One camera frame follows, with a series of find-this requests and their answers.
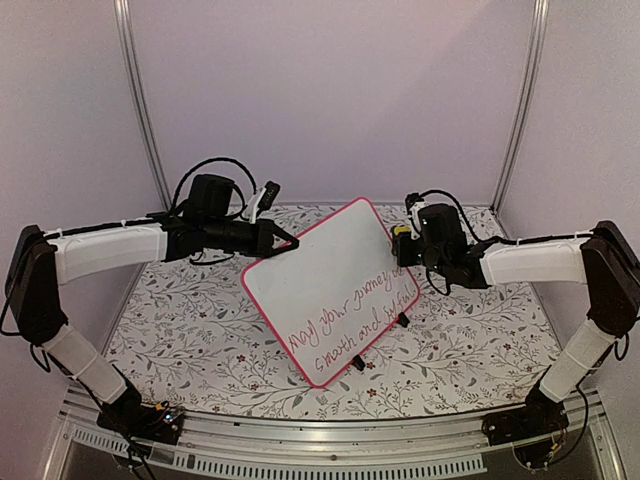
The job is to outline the yellow whiteboard eraser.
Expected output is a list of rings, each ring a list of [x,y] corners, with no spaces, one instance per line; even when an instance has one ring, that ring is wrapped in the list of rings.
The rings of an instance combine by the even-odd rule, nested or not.
[[[404,238],[406,236],[411,237],[411,228],[397,225],[391,228],[391,234],[393,239]]]

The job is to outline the pink framed whiteboard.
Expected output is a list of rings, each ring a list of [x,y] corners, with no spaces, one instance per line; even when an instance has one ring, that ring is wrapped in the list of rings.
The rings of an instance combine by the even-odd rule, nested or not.
[[[308,384],[323,388],[420,297],[374,205],[358,198],[245,269],[241,282]]]

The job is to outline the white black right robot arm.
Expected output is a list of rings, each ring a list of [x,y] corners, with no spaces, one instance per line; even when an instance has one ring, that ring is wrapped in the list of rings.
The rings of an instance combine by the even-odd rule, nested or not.
[[[537,436],[552,424],[568,394],[639,320],[639,259],[619,227],[603,220],[587,231],[509,240],[480,238],[461,204],[449,195],[429,203],[405,198],[407,226],[392,228],[392,253],[401,267],[422,266],[452,287],[488,289],[511,283],[574,282],[588,289],[584,323],[531,389],[517,427]]]

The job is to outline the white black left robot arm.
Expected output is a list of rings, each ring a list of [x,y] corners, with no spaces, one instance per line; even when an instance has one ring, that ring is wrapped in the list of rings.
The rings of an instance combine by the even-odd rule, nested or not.
[[[18,238],[5,282],[3,316],[11,315],[11,336],[25,340],[33,360],[45,372],[57,367],[78,382],[100,409],[104,427],[138,436],[160,426],[174,430],[177,413],[166,403],[146,405],[141,393],[69,323],[59,288],[74,280],[120,267],[186,259],[219,250],[227,258],[266,259],[292,250],[299,241],[274,221],[262,218],[277,197],[279,184],[253,184],[250,198],[241,196],[230,178],[202,173],[217,163],[206,159],[180,179],[165,211],[141,218],[75,229],[45,232],[25,227]]]

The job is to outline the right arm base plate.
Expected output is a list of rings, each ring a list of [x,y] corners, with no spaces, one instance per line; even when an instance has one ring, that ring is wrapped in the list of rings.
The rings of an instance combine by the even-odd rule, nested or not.
[[[532,404],[485,415],[481,431],[495,446],[551,434],[568,425],[563,403]]]

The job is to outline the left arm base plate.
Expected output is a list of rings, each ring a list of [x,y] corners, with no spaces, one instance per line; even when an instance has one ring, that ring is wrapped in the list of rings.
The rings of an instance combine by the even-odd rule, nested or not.
[[[125,439],[143,439],[177,445],[184,424],[184,412],[178,407],[147,405],[104,405],[97,425],[120,434]]]

